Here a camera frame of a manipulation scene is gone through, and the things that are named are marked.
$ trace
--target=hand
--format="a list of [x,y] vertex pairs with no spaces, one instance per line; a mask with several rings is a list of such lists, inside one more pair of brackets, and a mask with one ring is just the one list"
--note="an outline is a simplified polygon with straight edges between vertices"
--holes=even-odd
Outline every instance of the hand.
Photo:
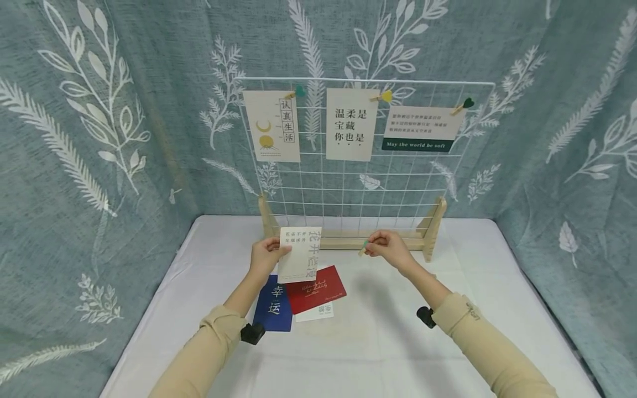
[[248,274],[263,279],[263,283],[268,280],[279,259],[292,250],[291,246],[280,247],[279,242],[279,237],[273,236],[252,245]]
[[380,229],[370,235],[367,242],[369,243],[365,246],[365,254],[371,257],[383,256],[403,275],[409,268],[418,265],[403,239],[394,231]]

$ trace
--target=white card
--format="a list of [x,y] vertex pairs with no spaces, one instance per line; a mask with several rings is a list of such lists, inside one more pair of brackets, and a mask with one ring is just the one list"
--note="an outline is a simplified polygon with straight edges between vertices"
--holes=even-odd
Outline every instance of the white card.
[[300,162],[296,98],[289,91],[243,91],[254,153],[259,162]]
[[305,322],[309,320],[325,319],[334,317],[334,305],[333,302],[327,302],[318,307],[308,309],[307,311],[299,312],[294,315],[295,322]]
[[326,158],[369,162],[376,129],[377,89],[327,89]]
[[280,245],[292,251],[279,260],[278,282],[314,281],[319,266],[321,227],[281,227]]
[[452,108],[391,106],[387,115],[383,150],[449,152],[467,113],[455,116]]

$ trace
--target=card with chinese text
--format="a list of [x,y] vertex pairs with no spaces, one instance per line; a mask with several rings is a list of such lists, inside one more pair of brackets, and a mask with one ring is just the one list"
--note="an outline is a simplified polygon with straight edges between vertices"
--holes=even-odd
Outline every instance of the card with chinese text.
[[254,153],[259,162],[300,162],[296,98],[289,91],[243,91]]
[[347,295],[334,266],[320,269],[314,282],[289,283],[285,288],[295,315]]
[[313,281],[317,277],[321,227],[281,227],[281,246],[292,251],[279,260],[278,282]]
[[268,282],[259,293],[252,324],[257,322],[260,322],[268,332],[289,332],[292,330],[290,301],[285,293],[285,286],[276,282],[276,275],[268,277]]
[[306,322],[309,320],[325,319],[334,317],[334,304],[330,301],[318,307],[308,309],[294,315],[295,322]]
[[383,150],[449,152],[467,113],[455,116],[452,108],[391,106],[387,116]]
[[376,89],[327,89],[326,158],[369,162],[376,129]]

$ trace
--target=blue-gray fabric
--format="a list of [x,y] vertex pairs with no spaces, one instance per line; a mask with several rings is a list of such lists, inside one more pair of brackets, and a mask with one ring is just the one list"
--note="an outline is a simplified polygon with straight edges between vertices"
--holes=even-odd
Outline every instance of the blue-gray fabric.
[[[0,395],[97,396],[192,221],[259,214],[264,191],[306,203],[273,203],[274,212],[351,217],[421,216],[426,206],[396,205],[445,193],[446,217],[494,219],[605,394],[632,396],[636,6],[4,2]],[[494,82],[495,95],[485,85],[393,85],[393,104],[476,99],[455,156],[267,164],[254,161],[241,89],[303,84],[299,107],[316,108],[325,87],[343,82],[261,86],[243,76]],[[299,109],[301,151],[320,153],[325,114],[311,112]],[[289,172],[299,170],[309,173]],[[322,187],[333,190],[309,189]],[[424,188],[440,191],[404,193]]]

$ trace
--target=blue card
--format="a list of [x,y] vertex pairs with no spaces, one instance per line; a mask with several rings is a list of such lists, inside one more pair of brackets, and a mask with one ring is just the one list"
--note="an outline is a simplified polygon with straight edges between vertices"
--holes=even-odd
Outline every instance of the blue card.
[[276,281],[277,275],[270,275],[261,289],[252,324],[260,322],[268,332],[289,332],[292,330],[292,308],[285,285]]

